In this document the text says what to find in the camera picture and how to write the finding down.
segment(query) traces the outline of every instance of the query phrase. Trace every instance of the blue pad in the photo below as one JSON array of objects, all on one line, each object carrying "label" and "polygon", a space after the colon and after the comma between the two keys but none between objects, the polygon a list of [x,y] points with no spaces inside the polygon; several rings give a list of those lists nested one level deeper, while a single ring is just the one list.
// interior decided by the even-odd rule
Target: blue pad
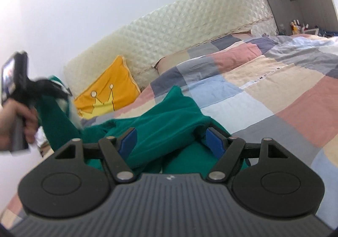
[{"label": "blue pad", "polygon": [[120,143],[121,146],[119,154],[124,160],[126,160],[137,144],[136,128],[132,129],[131,132],[127,133],[127,135],[120,140]]},{"label": "blue pad", "polygon": [[217,159],[222,157],[225,152],[224,143],[222,139],[217,137],[210,128],[206,130],[206,144]]}]

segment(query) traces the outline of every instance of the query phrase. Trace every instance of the gray square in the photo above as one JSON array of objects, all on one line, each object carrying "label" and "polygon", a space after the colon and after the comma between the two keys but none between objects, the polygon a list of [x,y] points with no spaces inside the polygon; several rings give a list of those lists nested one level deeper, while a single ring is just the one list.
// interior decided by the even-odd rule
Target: gray square
[{"label": "gray square", "polygon": [[320,148],[315,147],[277,115],[237,131],[232,136],[254,143],[260,143],[264,137],[273,138],[308,166],[311,166],[313,159],[320,151]]},{"label": "gray square", "polygon": [[326,74],[328,77],[338,79],[338,65]]},{"label": "gray square", "polygon": [[214,46],[216,46],[220,51],[228,48],[233,45],[235,42],[241,41],[241,39],[233,37],[232,35],[227,35],[220,39],[216,39],[211,42]]},{"label": "gray square", "polygon": [[182,90],[182,94],[185,96],[185,97],[192,97],[192,94],[190,93],[190,90],[189,90],[189,87],[188,85],[184,86],[184,87],[181,87],[181,90]]},{"label": "gray square", "polygon": [[316,70],[326,75],[335,69],[338,64],[338,56],[319,51],[316,45],[277,45],[264,55],[285,64],[294,63],[307,69]]},{"label": "gray square", "polygon": [[177,68],[186,84],[198,82],[220,74],[212,57],[200,57],[198,59],[188,60],[177,65]]},{"label": "gray square", "polygon": [[93,118],[91,118],[91,119],[81,119],[81,125],[82,125],[82,127],[90,127],[90,126],[92,126],[93,124],[95,124],[96,123],[96,118],[97,117],[93,117]]},{"label": "gray square", "polygon": [[162,95],[159,95],[158,97],[155,97],[155,104],[159,104],[160,102],[162,102],[167,95],[168,95],[168,92]]},{"label": "gray square", "polygon": [[177,66],[165,71],[156,80],[150,83],[155,98],[168,93],[174,85],[178,87],[187,85]]},{"label": "gray square", "polygon": [[197,58],[201,57],[204,55],[212,54],[218,52],[218,48],[211,44],[210,42],[201,44],[199,46],[193,46],[190,47],[187,52],[189,54],[189,57],[192,58]]}]

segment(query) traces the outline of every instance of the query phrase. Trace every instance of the gray ribbed surface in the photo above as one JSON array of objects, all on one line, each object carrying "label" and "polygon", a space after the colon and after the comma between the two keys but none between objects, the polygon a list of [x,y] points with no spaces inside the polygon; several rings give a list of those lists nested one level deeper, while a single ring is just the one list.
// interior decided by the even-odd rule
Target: gray ribbed surface
[{"label": "gray ribbed surface", "polygon": [[145,174],[118,186],[90,214],[64,221],[29,216],[12,230],[18,237],[320,237],[330,232],[314,216],[295,221],[255,216],[239,207],[225,186],[206,183],[199,174]]}]

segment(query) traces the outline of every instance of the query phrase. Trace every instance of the cream headboard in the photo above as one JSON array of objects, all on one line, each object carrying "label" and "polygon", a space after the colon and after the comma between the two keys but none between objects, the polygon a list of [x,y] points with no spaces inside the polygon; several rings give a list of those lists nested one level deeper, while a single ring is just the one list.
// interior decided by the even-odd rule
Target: cream headboard
[{"label": "cream headboard", "polygon": [[267,0],[178,0],[82,52],[65,66],[65,78],[76,97],[122,55],[139,87],[146,87],[158,77],[153,66],[162,57],[247,27],[254,35],[275,34],[277,27]]}]

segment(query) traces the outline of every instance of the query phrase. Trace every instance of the camera screen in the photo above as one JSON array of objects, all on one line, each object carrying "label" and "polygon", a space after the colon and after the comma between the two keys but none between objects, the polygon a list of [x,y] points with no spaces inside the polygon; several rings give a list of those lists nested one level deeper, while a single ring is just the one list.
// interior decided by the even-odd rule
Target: camera screen
[{"label": "camera screen", "polygon": [[2,93],[6,94],[7,97],[15,91],[14,65],[15,60],[11,59],[2,70]]}]

